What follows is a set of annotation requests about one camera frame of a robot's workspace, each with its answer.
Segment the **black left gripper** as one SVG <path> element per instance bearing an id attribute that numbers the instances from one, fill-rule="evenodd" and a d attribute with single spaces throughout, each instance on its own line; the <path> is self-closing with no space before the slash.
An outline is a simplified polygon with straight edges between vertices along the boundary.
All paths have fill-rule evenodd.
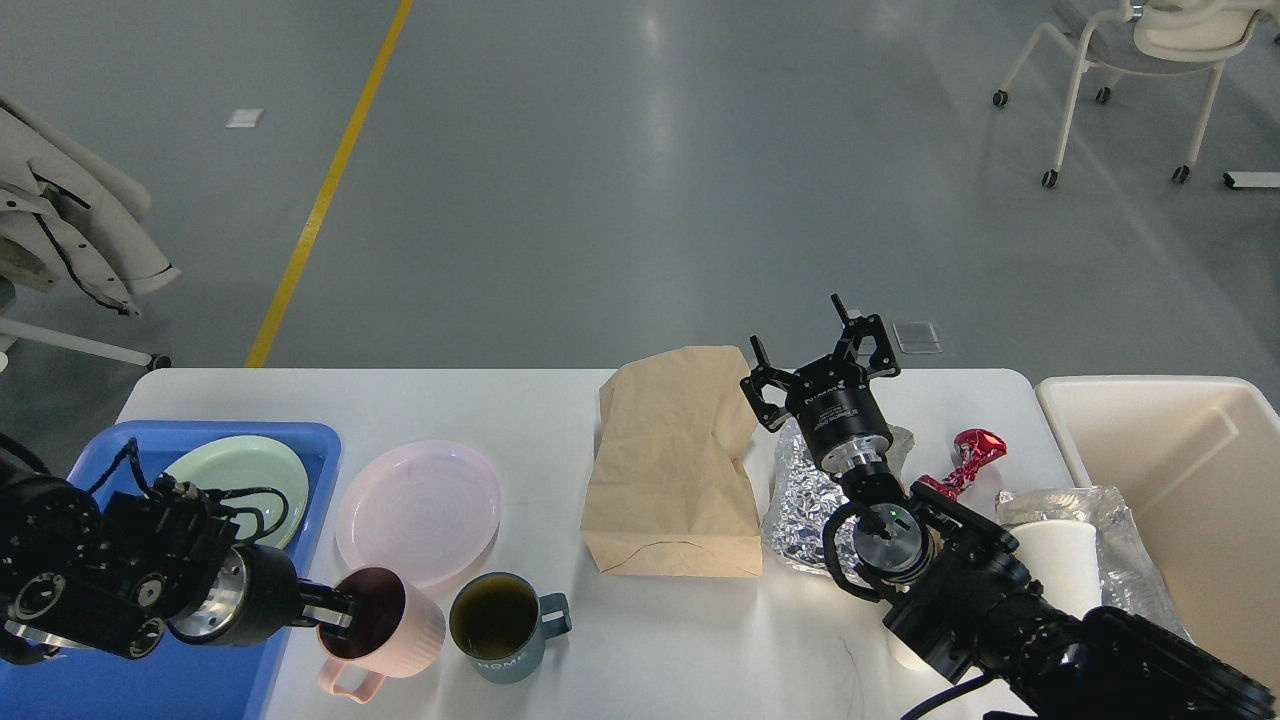
<path id="1" fill-rule="evenodd" d="M 293 620 L 297 628 L 349 635 L 360 602 L 333 587 L 298 582 L 284 551 L 236 546 L 224 557 L 205 600 L 195 611 L 169 620 L 168 629 L 187 644 L 212 646 L 260 644 Z"/>

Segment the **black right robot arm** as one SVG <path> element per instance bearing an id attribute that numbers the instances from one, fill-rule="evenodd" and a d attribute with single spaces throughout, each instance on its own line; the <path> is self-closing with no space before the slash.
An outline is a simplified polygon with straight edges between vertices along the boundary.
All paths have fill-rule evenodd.
<path id="1" fill-rule="evenodd" d="M 1029 719 L 1274 717 L 1275 696 L 1253 678 L 1121 609 L 1056 609 L 1010 532 L 924 480 L 904 488 L 870 389 L 901 372 L 884 323 L 831 301 L 841 333 L 828 354 L 786 370 L 751 337 L 741 388 L 767 430 L 796 420 L 814 468 L 844 493 L 820 532 L 835 584 L 887 602 L 884 628 L 947 682 L 910 719 L 992 682 Z"/>

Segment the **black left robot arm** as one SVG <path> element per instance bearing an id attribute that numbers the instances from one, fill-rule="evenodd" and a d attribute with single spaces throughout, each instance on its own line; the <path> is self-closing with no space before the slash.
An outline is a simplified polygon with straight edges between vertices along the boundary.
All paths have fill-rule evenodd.
<path id="1" fill-rule="evenodd" d="M 285 626 L 353 635 L 348 592 L 301 579 L 265 544 L 283 524 L 239 500 L 261 488 L 209 488 L 168 473 L 148 480 L 128 439 L 93 487 L 55 477 L 3 438 L 3 659 L 50 660 L 91 648 L 137 660 L 165 634 L 187 644 L 252 646 Z"/>

